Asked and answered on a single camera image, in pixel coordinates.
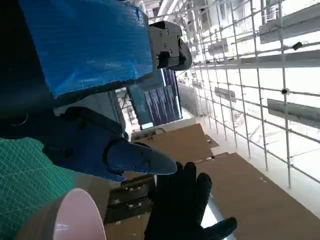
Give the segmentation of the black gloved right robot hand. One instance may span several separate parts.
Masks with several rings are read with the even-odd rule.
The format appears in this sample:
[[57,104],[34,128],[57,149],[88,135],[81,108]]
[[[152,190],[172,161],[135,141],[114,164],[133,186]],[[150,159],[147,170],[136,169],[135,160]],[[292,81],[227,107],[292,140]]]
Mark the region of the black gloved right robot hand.
[[201,226],[212,188],[210,176],[197,173],[193,162],[176,166],[176,173],[157,176],[144,239],[223,240],[232,234],[238,226],[234,217]]

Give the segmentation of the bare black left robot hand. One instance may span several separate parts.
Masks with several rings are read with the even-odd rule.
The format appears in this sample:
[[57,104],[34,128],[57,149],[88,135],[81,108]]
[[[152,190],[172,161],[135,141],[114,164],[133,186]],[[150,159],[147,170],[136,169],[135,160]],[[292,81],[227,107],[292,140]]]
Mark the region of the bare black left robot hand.
[[180,27],[149,24],[128,2],[3,0],[0,136],[35,139],[54,165],[118,183],[125,172],[174,174],[170,156],[128,141],[119,123],[74,103],[191,65]]

